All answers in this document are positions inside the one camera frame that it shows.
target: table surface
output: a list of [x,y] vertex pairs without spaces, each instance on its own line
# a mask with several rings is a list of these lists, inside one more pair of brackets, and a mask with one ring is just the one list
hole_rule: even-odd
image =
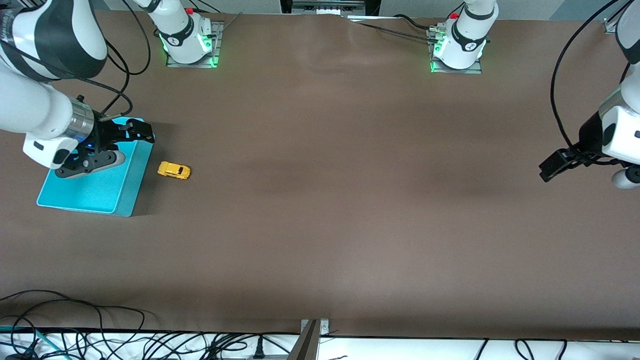
[[[131,14],[97,15],[139,69]],[[324,317],[343,334],[640,336],[640,192],[615,189],[613,167],[538,177],[563,146],[549,83],[577,26],[498,21],[479,76],[432,74],[423,42],[333,15],[241,15],[217,69],[167,69],[151,38],[151,66],[127,90],[157,136],[133,217],[39,208],[46,169],[22,135],[0,133],[3,293],[140,307],[150,329],[291,331]],[[557,100],[573,138],[624,64],[596,23],[568,52]],[[123,78],[112,65],[97,77]],[[56,87],[98,109],[112,98]],[[193,175],[161,177],[163,160]],[[77,307],[56,314],[37,320],[95,326]]]

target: turquoise plastic container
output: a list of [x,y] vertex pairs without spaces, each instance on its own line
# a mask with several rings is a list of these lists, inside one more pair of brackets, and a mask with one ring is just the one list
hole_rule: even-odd
[[[125,124],[127,119],[131,118],[119,117],[113,121]],[[83,213],[131,216],[153,144],[122,142],[118,147],[126,157],[119,166],[77,179],[60,179],[50,170],[36,204]]]

